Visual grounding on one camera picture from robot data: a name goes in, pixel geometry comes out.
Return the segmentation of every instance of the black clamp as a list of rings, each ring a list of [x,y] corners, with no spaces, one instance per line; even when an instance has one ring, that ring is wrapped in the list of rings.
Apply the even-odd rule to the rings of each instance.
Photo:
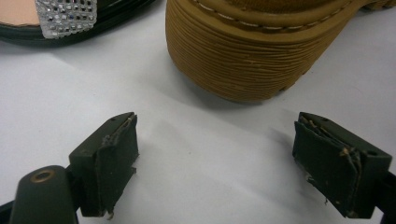
[[[70,155],[70,165],[48,166],[21,179],[14,202],[0,206],[0,224],[78,223],[84,217],[113,215],[114,206],[135,173],[137,116],[106,121]]]
[[[377,206],[381,223],[396,223],[396,177],[392,157],[323,117],[300,113],[293,156],[316,187],[343,215],[370,218]]]

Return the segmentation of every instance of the white table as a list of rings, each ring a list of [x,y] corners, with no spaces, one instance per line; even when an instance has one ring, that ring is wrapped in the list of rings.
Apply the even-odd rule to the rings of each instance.
[[[0,204],[18,181],[69,153],[105,120],[134,111],[140,157],[111,221],[379,223],[344,219],[291,156],[300,111],[327,117],[396,157],[396,8],[359,12],[293,87],[245,105],[177,71],[165,1],[111,32],[60,49],[0,42]],[[390,170],[396,173],[396,162]]]

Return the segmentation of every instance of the boot sole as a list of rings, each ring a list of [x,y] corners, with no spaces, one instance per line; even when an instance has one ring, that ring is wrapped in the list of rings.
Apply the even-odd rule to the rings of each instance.
[[[309,12],[274,16],[219,2],[168,0],[168,51],[196,84],[238,102],[269,99],[292,86],[359,8],[396,6],[396,0],[336,0]]]

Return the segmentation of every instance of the sandal strap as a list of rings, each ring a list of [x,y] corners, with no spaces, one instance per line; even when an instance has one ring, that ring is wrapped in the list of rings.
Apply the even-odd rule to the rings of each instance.
[[[97,0],[35,0],[35,7],[47,39],[88,31],[97,19]]]

